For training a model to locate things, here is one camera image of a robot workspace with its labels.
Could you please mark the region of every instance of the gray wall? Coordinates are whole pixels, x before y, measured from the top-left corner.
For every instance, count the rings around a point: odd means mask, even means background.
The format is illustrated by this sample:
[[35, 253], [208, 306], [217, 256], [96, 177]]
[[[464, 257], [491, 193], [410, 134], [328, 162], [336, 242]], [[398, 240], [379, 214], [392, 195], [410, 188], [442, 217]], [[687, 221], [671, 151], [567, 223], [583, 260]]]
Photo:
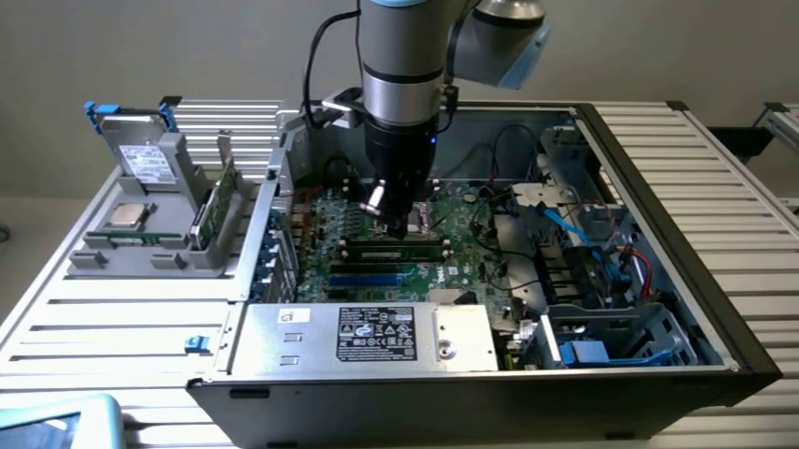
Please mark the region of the gray wall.
[[[85, 100], [296, 99], [316, 26], [355, 0], [1, 3], [0, 193], [89, 196], [112, 159], [83, 117]], [[527, 87], [466, 84], [464, 98], [682, 99], [706, 123], [740, 124], [762, 101], [799, 100], [799, 1], [546, 4], [555, 33]], [[314, 95], [356, 83], [352, 32], [340, 24], [324, 40]]]

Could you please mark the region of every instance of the warning label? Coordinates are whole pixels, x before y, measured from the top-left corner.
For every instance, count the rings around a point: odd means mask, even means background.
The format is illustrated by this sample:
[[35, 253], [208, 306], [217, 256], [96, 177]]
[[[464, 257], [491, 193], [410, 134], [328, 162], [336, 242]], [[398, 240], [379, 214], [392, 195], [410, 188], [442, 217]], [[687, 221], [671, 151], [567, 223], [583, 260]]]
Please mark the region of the warning label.
[[414, 308], [340, 308], [336, 357], [342, 362], [416, 360]]
[[159, 147], [120, 145], [120, 152], [133, 176], [144, 184], [173, 184], [175, 175]]

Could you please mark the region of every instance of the workbench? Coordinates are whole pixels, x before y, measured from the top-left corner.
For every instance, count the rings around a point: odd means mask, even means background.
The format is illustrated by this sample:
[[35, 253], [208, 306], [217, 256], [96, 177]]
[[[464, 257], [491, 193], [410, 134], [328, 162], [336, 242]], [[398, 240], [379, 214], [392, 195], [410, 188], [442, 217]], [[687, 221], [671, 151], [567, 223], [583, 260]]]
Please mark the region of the workbench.
[[[531, 447], [784, 448], [799, 445], [799, 222], [688, 110], [595, 103], [731, 302], [786, 378], [734, 408], [708, 408], [647, 442]], [[236, 165], [263, 180], [279, 146], [275, 101], [184, 100], [175, 117], [195, 164], [217, 165], [216, 132], [232, 129]], [[212, 280], [65, 279], [68, 253], [109, 207], [115, 171], [0, 326], [0, 408], [107, 392], [123, 407], [129, 447], [232, 447], [184, 391], [226, 354], [185, 354], [185, 338], [226, 338], [247, 274], [244, 220], [226, 275]], [[250, 213], [258, 208], [258, 186]]]

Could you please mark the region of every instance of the tablet screen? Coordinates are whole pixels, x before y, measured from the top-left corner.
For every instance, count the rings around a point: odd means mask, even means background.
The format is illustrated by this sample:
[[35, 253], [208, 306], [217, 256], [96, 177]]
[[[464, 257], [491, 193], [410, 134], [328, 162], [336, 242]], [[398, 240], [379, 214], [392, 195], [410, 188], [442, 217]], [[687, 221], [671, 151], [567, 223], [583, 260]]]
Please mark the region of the tablet screen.
[[0, 429], [0, 447], [15, 449], [69, 449], [80, 414]]

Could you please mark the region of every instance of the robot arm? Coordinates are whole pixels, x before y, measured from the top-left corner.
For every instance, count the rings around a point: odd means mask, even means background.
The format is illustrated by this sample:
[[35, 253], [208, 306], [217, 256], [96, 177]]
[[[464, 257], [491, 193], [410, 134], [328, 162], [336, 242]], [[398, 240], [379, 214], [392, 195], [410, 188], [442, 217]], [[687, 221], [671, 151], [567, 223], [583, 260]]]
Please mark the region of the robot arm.
[[536, 0], [364, 0], [364, 134], [376, 177], [360, 207], [394, 236], [404, 237], [436, 157], [444, 87], [462, 78], [518, 89], [546, 44], [543, 19]]

